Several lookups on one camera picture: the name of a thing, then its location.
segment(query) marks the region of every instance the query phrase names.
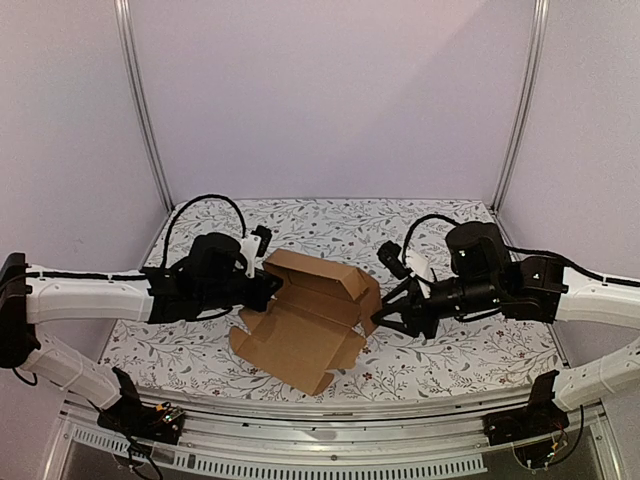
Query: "robotic arm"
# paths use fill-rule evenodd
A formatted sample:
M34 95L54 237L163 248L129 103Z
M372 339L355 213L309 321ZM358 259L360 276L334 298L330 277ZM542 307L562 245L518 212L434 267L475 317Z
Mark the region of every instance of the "robotic arm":
M170 268L102 274L51 271L11 254L0 271L0 367L51 380L91 402L98 424L126 435L176 444L183 411L144 406L129 376L89 360L59 339L37 331L44 322L126 319L150 324L200 321L236 305L264 311L282 280L255 267L271 232L258 227L238 242L210 233ZM210 317L199 315L224 309Z
M378 251L401 280L372 317L378 325L434 338L441 318L471 322L502 313L515 320L586 320L640 329L640 281L590 272L552 252L507 247L493 223L456 224L448 233L457 276L445 280L437 281L428 260L408 243L401 248L386 242ZM510 250L530 256L513 261ZM391 314L401 321L388 319ZM540 375L528 405L487 415L485 433L492 445L551 433L569 425L566 412L639 382L640 338L581 367Z

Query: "white panel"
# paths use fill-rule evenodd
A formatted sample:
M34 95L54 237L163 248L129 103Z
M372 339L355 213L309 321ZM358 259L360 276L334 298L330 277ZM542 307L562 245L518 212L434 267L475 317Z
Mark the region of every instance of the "white panel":
M503 210L523 245L640 277L640 4L551 2L531 116ZM637 331L559 326L574 365ZM640 471L640 389L605 402L629 472Z
M176 199L489 200L533 5L132 2Z
M136 268L163 219L112 0L5 0L0 9L0 257ZM95 357L111 322L52 329ZM61 396L0 372L0 478L34 479Z

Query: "floral pattern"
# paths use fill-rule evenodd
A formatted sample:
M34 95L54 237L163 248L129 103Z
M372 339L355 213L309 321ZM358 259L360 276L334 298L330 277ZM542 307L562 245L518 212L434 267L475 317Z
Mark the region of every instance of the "floral pattern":
M355 265L389 291L397 281L376 252L387 240L401 243L410 224L426 213L458 221L491 221L480 202L454 200L247 200L238 202L249 229L272 229L270 252L286 248ZM427 255L436 275L451 275L444 236L451 227L434 221L415 233L412 248ZM193 239L210 231L239 232L235 212L221 202L203 202L178 220L169 264L188 253ZM149 265L160 263L161 237ZM237 309L198 323L147 325L118 321L102 363L118 366L146 387L189 394L294 402L394 401L453 396L522 386L560 368L546 325L502 316L474 323L440 322L437 338L412 339L379 328L356 367L335 372L322 394L309 397L237 357L229 328L242 327Z

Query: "open cardboard box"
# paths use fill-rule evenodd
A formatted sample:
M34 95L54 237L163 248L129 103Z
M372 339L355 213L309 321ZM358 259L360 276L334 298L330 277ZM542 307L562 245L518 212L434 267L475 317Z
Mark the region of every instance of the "open cardboard box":
M381 308L380 285L356 267L288 250L276 250L264 269L283 279L265 313L243 309L251 332L231 328L233 351L256 367L308 394L333 381L327 370L355 366L376 328L371 315Z

